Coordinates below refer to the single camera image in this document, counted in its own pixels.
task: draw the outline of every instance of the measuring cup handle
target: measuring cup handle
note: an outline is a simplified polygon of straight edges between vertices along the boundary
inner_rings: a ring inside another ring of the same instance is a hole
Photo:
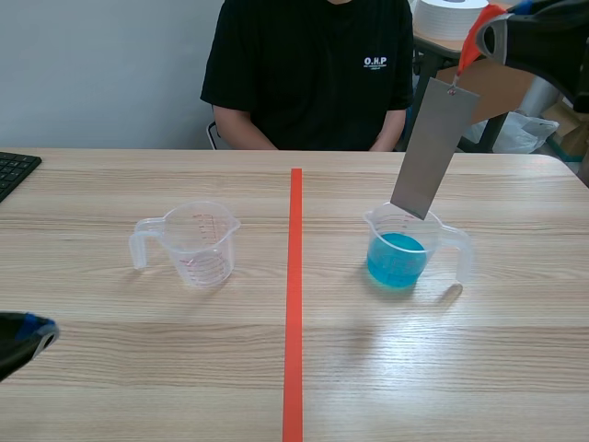
[[[164,226],[164,218],[149,218],[139,221],[135,233],[129,238],[129,249],[133,258],[133,267],[137,270],[147,267],[145,238],[159,237]]]
[[[467,282],[474,259],[470,236],[457,228],[442,226],[442,243],[447,247],[454,247],[460,250],[456,279],[459,283]]]

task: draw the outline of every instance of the chair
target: chair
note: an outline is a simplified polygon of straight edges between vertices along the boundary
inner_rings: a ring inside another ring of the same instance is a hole
[[[217,144],[216,144],[216,142],[214,141],[214,138],[213,138],[213,128],[216,131],[216,127],[217,127],[217,123],[216,122],[212,122],[211,124],[209,124],[208,126],[206,126],[206,135],[209,137],[209,143],[211,143],[211,147],[213,148],[213,150],[217,150]]]

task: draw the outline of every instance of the clear plastic measuring cup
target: clear plastic measuring cup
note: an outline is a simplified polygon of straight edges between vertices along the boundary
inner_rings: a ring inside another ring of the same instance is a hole
[[[366,263],[381,283],[398,288],[415,284],[441,247],[460,250],[456,279],[467,281],[473,253],[470,237],[462,230],[445,226],[431,212],[421,221],[390,203],[367,212],[364,220],[370,226]]]
[[[221,204],[181,205],[163,218],[139,221],[129,238],[135,269],[147,266],[145,239],[157,238],[178,273],[189,285],[206,287],[223,282],[235,267],[233,234],[239,221]]]

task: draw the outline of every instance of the gray wall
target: gray wall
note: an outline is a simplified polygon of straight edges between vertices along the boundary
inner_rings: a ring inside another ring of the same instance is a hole
[[[0,0],[0,148],[208,148],[223,0]]]

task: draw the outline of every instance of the white roll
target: white roll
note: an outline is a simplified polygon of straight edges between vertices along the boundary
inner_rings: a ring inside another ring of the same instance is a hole
[[[436,40],[464,40],[487,0],[419,0],[414,26],[421,35]]]

